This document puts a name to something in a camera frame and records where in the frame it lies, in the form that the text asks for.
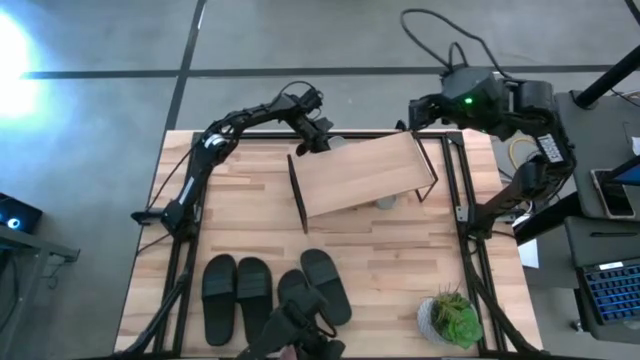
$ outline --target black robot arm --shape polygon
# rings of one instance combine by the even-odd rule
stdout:
[[[159,218],[174,237],[188,233],[191,222],[185,220],[206,187],[207,179],[213,169],[222,164],[236,148],[242,133],[248,128],[273,120],[284,121],[302,138],[303,142],[296,151],[298,155],[307,151],[317,153],[329,150],[327,131],[333,124],[326,118],[316,121],[308,118],[321,105],[322,93],[310,88],[301,97],[280,93],[269,104],[234,111],[214,121],[191,150],[193,161],[178,197],[163,210],[148,209],[135,212],[131,217],[139,224],[146,224],[150,218]]]
[[[437,119],[506,140],[516,131],[532,136],[540,154],[520,166],[512,182],[485,204],[470,209],[467,235],[491,238],[496,218],[523,201],[544,200],[571,176],[575,158],[554,113],[553,88],[544,81],[496,79],[485,68],[461,67],[443,75],[443,90],[409,103],[409,128]]]
[[[345,349],[343,342],[329,340],[333,334],[316,325],[316,314],[327,305],[324,297],[314,288],[296,292],[281,303],[271,315],[262,334],[244,349],[235,360],[263,360],[272,352],[292,345],[299,360],[339,360]]]

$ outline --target black cable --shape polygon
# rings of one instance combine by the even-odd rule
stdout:
[[[138,249],[138,251],[136,252],[136,256],[140,255],[141,252],[143,252],[144,250],[152,247],[153,245],[159,243],[160,241],[168,238],[171,234],[165,234],[164,236],[161,236],[160,238],[153,240],[152,242],[148,243],[147,245],[141,247],[140,249]]]
[[[4,328],[9,323],[13,312],[16,310],[16,306],[18,306],[18,299],[20,298],[20,283],[18,281],[18,264],[16,263],[15,255],[11,255],[11,265],[13,267],[13,304],[11,304],[11,308],[7,313],[7,316],[0,323],[0,334],[4,331]]]
[[[484,51],[487,53],[487,56],[489,57],[489,59],[491,60],[491,63],[493,64],[493,66],[496,68],[496,70],[505,78],[510,79],[511,76],[508,75],[507,73],[505,73],[502,68],[500,67],[500,64],[498,64],[498,61],[496,61],[495,57],[493,57],[493,53],[491,53],[491,50],[489,50],[489,47],[487,46],[487,44],[484,42],[484,40],[482,40],[481,37],[473,35],[472,33],[466,31],[465,29],[461,28],[460,26],[454,24],[451,20],[447,19],[446,17],[438,14],[435,11],[431,11],[431,10],[427,10],[427,9],[406,9],[404,10],[401,14],[400,14],[400,25],[402,25],[402,29],[404,30],[404,32],[407,34],[407,36],[409,36],[409,38],[411,40],[413,40],[413,42],[418,45],[422,50],[426,51],[427,53],[429,53],[429,55],[433,56],[433,58],[435,58],[436,60],[438,60],[442,65],[444,65],[445,67],[447,67],[447,69],[449,70],[453,70],[452,67],[447,64],[444,59],[442,59],[440,56],[438,56],[438,54],[436,54],[435,52],[433,52],[433,50],[429,49],[426,45],[424,45],[422,42],[420,42],[420,40],[418,40],[418,38],[416,38],[415,35],[413,35],[413,33],[407,28],[407,24],[404,21],[404,16],[406,14],[411,14],[411,13],[421,13],[421,14],[428,14],[428,15],[432,15],[437,17],[438,19],[444,21],[445,23],[447,23],[447,25],[451,26],[452,28],[456,29],[458,32],[460,32],[462,35],[473,39],[477,42],[480,43],[480,45],[482,45],[482,47],[484,48]]]
[[[169,176],[167,176],[166,179],[164,179],[164,182],[162,183],[162,185],[160,185],[160,189],[158,189],[158,192],[156,193],[156,196],[153,197],[153,200],[151,200],[151,202],[149,203],[149,206],[147,206],[147,208],[145,209],[145,211],[148,211],[149,209],[151,209],[153,207],[153,204],[156,203],[156,200],[158,200],[158,197],[160,196],[160,193],[162,193],[162,190],[164,189],[164,187],[167,185],[167,183],[169,182],[169,179],[171,179],[171,177],[173,176],[173,174],[176,172],[176,170],[178,170],[178,168],[180,167],[180,165],[182,165],[182,163],[184,162],[184,160],[191,154],[191,152],[193,151],[193,149],[195,149],[196,145],[198,144],[199,141],[196,141],[191,148],[189,148],[189,151],[187,151],[186,154],[184,154],[184,156],[182,157],[182,159],[180,159],[180,161],[178,161],[178,163],[176,164],[176,166],[173,168],[173,170],[171,170],[171,172],[169,173]]]
[[[464,54],[464,50],[462,50],[462,46],[460,46],[457,41],[454,41],[449,45],[449,65],[451,68],[453,68],[453,49],[458,49],[458,53],[460,53],[460,57],[462,58],[462,63],[464,66],[468,67],[469,63],[467,62],[467,56]]]
[[[564,187],[564,185],[567,183],[568,180],[569,178],[565,178],[564,180],[562,180],[562,182],[558,185],[556,190],[553,193],[551,193],[549,197],[547,197],[547,200],[544,201],[544,206],[547,206],[551,201],[551,199],[553,199],[554,197],[557,197],[558,201],[560,200],[560,195],[558,195],[558,193],[560,192],[560,190],[562,190],[562,188]]]
[[[618,97],[622,98],[624,101],[628,102],[629,104],[635,106],[635,107],[640,107],[640,105],[636,104],[635,102],[631,101],[631,99],[629,99],[628,97],[624,96],[624,94],[621,94],[615,90],[613,90],[613,88],[611,89],[611,92],[616,94]]]
[[[278,99],[280,99],[280,96],[282,96],[282,94],[284,93],[285,90],[287,90],[290,86],[295,85],[295,84],[305,84],[307,85],[309,88],[317,91],[320,94],[320,98],[322,98],[322,92],[318,91],[318,89],[316,89],[315,86],[309,84],[308,82],[304,81],[304,80],[295,80],[292,81],[290,83],[288,83],[287,85],[285,85],[279,92],[278,95],[276,95],[275,98],[273,98],[273,101],[271,101],[271,103],[269,103],[269,107],[273,106],[273,104],[276,103],[276,101],[278,101]]]

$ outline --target blue keyboard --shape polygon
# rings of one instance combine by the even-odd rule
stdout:
[[[640,259],[582,268],[598,323],[640,319]]]

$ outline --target concrete floor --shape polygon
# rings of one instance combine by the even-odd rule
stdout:
[[[3,157],[0,191],[43,210],[47,238],[82,249],[79,261],[59,272],[57,288],[43,284],[15,358],[111,352],[140,233],[129,213],[149,195],[176,79],[16,82],[12,71],[177,70],[196,4],[0,3],[0,45],[10,50],[0,58],[0,153],[10,154]],[[398,15],[409,7],[442,12],[484,37],[502,65],[536,66],[534,74],[514,76],[551,81],[557,91],[584,88],[599,74],[552,73],[551,66],[612,64],[640,35],[619,0],[209,0],[191,67],[436,66],[400,28]],[[477,44],[444,24],[419,16],[409,24],[436,51],[445,54],[457,40],[472,64],[489,64]],[[202,129],[228,111],[270,100],[294,78],[301,77],[191,78],[175,128]],[[439,91],[433,75],[302,78],[324,92],[323,114],[336,128],[389,128],[406,119],[409,99]],[[639,80],[634,74],[618,90],[635,89]],[[495,149],[500,166],[512,171],[506,144]],[[519,159],[529,151],[519,147]],[[562,240],[557,232],[549,236]],[[530,290],[552,353],[626,359],[640,351],[574,334],[567,326],[576,316],[569,290]]]

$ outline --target butcher block tabletop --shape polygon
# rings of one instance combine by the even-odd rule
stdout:
[[[491,140],[478,132],[462,133],[476,200],[482,203],[502,189]],[[189,150],[193,135],[193,131],[167,132],[152,194]],[[299,269],[300,254],[309,248],[322,249],[333,258],[351,302],[351,320],[337,327],[338,339],[346,344],[343,357],[476,355],[475,346],[463,350],[433,344],[418,331],[416,313],[425,298],[447,287],[458,287],[466,295],[442,145],[436,139],[421,141],[439,177],[423,203],[410,191],[400,194],[389,210],[368,203],[321,214],[309,218],[309,232],[305,234],[287,164],[287,154],[295,154],[300,141],[241,140],[227,161],[216,167],[209,178],[182,356],[235,357],[247,346],[239,305],[236,305],[231,341],[212,347],[205,340],[201,286],[202,272],[209,260],[219,254],[230,254],[236,262],[250,256],[264,260],[271,269],[274,306],[277,306],[275,287],[280,277],[288,270]],[[456,149],[451,145],[464,203]],[[169,180],[154,207],[163,207],[177,197],[186,169],[185,162]],[[495,229],[511,232],[506,225],[496,225]],[[166,230],[162,225],[148,226],[142,232],[139,246],[164,234]],[[132,344],[158,310],[171,243],[171,238],[167,238],[136,258],[115,350]],[[486,244],[498,303],[527,341],[542,348],[515,241],[494,235]],[[184,266],[186,248],[184,244],[178,273]],[[166,349],[171,348],[173,341],[177,310],[176,304],[168,321]],[[490,349],[495,349],[489,317],[486,309],[482,307],[482,310],[487,343]]]

